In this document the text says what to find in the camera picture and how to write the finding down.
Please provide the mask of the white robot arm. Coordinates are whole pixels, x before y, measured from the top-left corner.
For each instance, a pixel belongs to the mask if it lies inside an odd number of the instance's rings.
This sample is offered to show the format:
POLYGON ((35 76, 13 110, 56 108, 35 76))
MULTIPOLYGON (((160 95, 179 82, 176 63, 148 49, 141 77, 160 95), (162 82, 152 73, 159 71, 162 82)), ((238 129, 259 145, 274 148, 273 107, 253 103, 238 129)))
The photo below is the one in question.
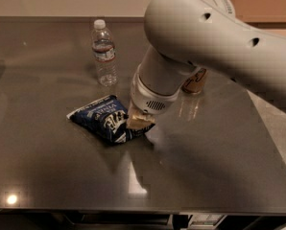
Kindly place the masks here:
POLYGON ((286 37, 240 21, 229 0, 152 0, 144 31, 150 47, 131 82, 128 128, 153 124, 202 68, 286 113, 286 37))

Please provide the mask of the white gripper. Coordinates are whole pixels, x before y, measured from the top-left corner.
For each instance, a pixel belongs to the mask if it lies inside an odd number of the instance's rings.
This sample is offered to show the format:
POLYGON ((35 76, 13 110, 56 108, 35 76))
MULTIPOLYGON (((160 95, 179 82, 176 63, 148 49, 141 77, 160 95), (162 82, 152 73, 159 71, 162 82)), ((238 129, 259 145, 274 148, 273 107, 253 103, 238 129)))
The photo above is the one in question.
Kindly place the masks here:
POLYGON ((177 100, 178 95, 178 90, 169 96, 153 92, 143 84, 139 74, 135 73, 131 82, 131 102, 128 109, 127 128, 138 130, 154 125, 155 117, 153 115, 166 112, 177 100))

